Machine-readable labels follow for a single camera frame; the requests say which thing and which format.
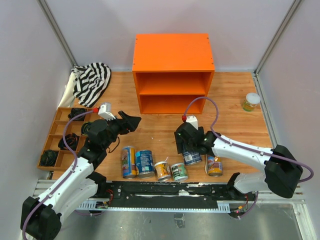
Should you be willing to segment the dark blue food can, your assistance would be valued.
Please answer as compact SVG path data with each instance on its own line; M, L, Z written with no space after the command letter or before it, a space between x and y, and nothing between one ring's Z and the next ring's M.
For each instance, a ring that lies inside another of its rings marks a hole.
M182 153L184 164L186 166L191 166L202 161L202 156L198 152L184 151Z

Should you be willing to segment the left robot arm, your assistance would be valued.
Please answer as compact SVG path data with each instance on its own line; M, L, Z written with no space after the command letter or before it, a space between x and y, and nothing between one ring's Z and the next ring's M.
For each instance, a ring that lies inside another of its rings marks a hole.
M20 223L23 239L32 236L37 240L53 240L63 222L85 200L107 193L107 179L96 169L118 136L134 132L142 120L123 111L118 114L120 118L100 112L100 119L91 124L84 146L70 167L38 197L29 196L23 202Z

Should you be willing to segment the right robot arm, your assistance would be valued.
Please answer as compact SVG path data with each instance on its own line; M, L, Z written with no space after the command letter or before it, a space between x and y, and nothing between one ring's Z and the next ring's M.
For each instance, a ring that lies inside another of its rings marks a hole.
M254 173L234 173L226 188L232 200L244 194L270 190L274 194L290 199L300 181L303 169L290 151L277 145L275 148L257 147L234 141L220 133L195 128L184 122L174 132L177 152L196 152L219 158L228 158L250 165L258 170Z

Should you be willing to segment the blue soup can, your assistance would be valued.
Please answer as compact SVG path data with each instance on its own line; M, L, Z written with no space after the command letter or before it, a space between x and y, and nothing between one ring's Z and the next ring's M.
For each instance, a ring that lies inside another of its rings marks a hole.
M135 153L135 165L140 179L151 178L155 175L153 154L150 150L140 150Z

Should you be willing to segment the tall yellow purple can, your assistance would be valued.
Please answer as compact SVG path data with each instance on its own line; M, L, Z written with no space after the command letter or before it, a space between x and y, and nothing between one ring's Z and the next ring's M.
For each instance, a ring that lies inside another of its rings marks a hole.
M221 158L213 155L206 155L205 171L211 177L223 175L223 165Z

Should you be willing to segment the white lid yellow jar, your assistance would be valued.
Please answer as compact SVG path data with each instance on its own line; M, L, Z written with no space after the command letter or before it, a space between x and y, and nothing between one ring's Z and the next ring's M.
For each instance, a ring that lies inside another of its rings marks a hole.
M242 103L242 109L246 112L252 112L260 104L260 101L261 98L257 93L250 92Z

